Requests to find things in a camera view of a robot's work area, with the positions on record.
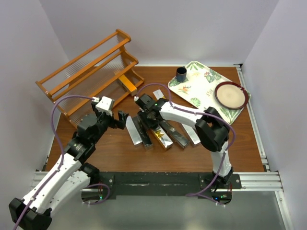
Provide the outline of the white orange R.O toothpaste box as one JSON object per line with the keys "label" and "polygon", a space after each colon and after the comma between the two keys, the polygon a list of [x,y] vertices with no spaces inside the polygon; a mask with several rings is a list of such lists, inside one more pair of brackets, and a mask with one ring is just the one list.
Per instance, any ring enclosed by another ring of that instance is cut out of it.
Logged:
{"label": "white orange R.O toothpaste box", "polygon": [[165,99],[165,96],[164,96],[164,94],[162,93],[161,90],[156,90],[156,91],[153,92],[153,94],[154,94],[154,96],[156,97],[157,100],[159,100],[161,98]]}

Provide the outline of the gold honeycomb toothpaste box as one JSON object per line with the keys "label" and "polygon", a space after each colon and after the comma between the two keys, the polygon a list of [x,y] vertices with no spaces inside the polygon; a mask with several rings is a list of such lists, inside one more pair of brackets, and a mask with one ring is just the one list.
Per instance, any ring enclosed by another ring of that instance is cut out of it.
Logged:
{"label": "gold honeycomb toothpaste box", "polygon": [[153,133],[154,137],[159,141],[164,149],[167,150],[173,146],[173,141],[160,126],[152,128],[150,131]]}

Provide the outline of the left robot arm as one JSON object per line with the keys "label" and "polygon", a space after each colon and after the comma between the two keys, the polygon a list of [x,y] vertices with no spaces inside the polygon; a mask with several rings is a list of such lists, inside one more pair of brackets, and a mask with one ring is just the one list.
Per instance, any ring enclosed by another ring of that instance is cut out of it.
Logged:
{"label": "left robot arm", "polygon": [[124,129],[128,114],[118,112],[115,119],[110,110],[93,106],[94,113],[86,115],[53,168],[22,199],[9,203],[14,229],[46,230],[53,216],[71,196],[81,189],[99,185],[99,170],[86,161],[108,128]]}

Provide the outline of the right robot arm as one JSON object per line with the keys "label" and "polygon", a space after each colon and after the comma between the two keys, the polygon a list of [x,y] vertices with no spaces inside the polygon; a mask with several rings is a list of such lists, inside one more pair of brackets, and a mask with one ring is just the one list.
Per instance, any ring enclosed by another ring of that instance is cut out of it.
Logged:
{"label": "right robot arm", "polygon": [[134,101],[141,110],[138,112],[141,121],[148,128],[163,121],[174,121],[193,128],[202,146],[211,153],[214,184],[219,188],[230,184],[233,167],[228,149],[232,143],[228,141],[229,132],[234,130],[215,108],[208,107],[205,111],[192,109],[164,98],[155,100],[147,94],[135,96]]}

